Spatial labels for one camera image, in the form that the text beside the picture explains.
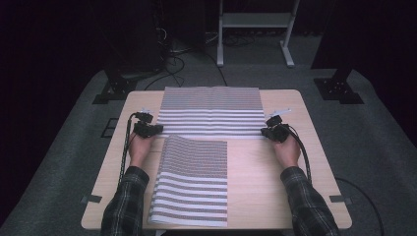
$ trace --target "hand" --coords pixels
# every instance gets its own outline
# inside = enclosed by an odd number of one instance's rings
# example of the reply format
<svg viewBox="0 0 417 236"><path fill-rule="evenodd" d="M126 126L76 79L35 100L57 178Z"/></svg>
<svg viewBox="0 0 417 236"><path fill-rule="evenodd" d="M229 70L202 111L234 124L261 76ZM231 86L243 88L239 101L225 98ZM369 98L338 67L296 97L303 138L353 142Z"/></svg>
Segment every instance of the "hand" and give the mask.
<svg viewBox="0 0 417 236"><path fill-rule="evenodd" d="M131 157L130 166L137 166L142 168L144 160L147 158L150 146L155 140L155 136L149 138L142 138L135 133L129 137L129 154Z"/></svg>
<svg viewBox="0 0 417 236"><path fill-rule="evenodd" d="M284 143L273 142L273 149L279 164L284 168L298 166L298 158L300 157L300 146L291 135L288 136Z"/></svg>

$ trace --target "forearm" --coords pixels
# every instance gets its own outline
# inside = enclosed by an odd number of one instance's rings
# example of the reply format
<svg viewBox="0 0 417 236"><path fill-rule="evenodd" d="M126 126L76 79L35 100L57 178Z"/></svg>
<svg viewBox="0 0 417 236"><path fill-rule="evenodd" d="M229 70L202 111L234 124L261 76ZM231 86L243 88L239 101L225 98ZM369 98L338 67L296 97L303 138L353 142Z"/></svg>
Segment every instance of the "forearm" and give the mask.
<svg viewBox="0 0 417 236"><path fill-rule="evenodd" d="M339 235L325 200L303 170L289 167L282 172L281 180L287 191L296 235Z"/></svg>
<svg viewBox="0 0 417 236"><path fill-rule="evenodd" d="M117 192L104 211L101 235L141 235L144 193L149 177L138 167L129 167Z"/></svg>

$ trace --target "black and white striped sheet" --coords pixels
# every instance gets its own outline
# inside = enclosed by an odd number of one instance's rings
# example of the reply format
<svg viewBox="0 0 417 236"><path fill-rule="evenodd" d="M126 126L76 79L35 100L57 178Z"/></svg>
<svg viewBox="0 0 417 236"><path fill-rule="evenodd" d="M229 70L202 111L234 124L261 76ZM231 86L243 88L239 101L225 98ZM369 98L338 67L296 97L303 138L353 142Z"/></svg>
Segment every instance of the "black and white striped sheet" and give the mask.
<svg viewBox="0 0 417 236"><path fill-rule="evenodd" d="M165 140L149 222L227 226L227 142Z"/></svg>
<svg viewBox="0 0 417 236"><path fill-rule="evenodd" d="M257 88L165 88L157 124L163 137L262 139Z"/></svg>

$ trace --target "white stand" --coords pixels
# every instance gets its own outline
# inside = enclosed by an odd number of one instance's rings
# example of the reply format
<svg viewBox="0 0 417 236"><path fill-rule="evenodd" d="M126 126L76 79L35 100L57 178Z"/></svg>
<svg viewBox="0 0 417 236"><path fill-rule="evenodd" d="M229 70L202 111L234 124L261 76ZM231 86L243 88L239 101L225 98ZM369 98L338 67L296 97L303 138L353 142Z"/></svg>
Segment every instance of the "white stand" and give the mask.
<svg viewBox="0 0 417 236"><path fill-rule="evenodd" d="M287 28L285 39L280 42L282 53L289 68L294 61L288 49L288 42L294 26L300 0L295 0L291 13L223 13L223 0L220 0L218 18L217 66L224 65L223 29L224 28Z"/></svg>

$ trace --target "gray carpet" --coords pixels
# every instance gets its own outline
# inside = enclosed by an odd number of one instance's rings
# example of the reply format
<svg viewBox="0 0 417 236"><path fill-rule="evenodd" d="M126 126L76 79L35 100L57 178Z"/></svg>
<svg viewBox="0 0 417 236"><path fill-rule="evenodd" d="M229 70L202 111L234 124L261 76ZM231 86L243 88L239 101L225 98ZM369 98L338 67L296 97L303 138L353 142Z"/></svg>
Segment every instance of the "gray carpet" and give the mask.
<svg viewBox="0 0 417 236"><path fill-rule="evenodd" d="M313 79L331 77L334 70L310 70L320 38L292 37L289 47L296 64L293 69L284 65L277 47L279 39L257 37L247 46L226 47L221 71L228 85L299 90L334 175L350 181L369 196L378 209L386 235L417 235L417 149L378 99L370 82L357 72L348 78L365 104L323 101ZM184 45L176 45L176 49L183 48ZM212 46L206 52L215 58L215 50ZM185 61L184 69L177 74L183 87L224 85L205 53L191 52L179 57ZM180 66L180 60L170 59L167 67L175 71ZM163 75L165 72L138 82L137 90ZM1 235L98 235L98 231L81 226L86 208L81 199L91 193L110 142L101 138L101 133L110 118L119 116L124 104L92 104L106 80L103 72L91 78L19 204L3 224ZM167 77L149 89L176 86L175 80ZM348 209L353 225L342 235L381 235L377 215L362 193L345 182L338 181L338 185L343 196L352 201ZM214 233L232 234L279 235L276 231Z"/></svg>

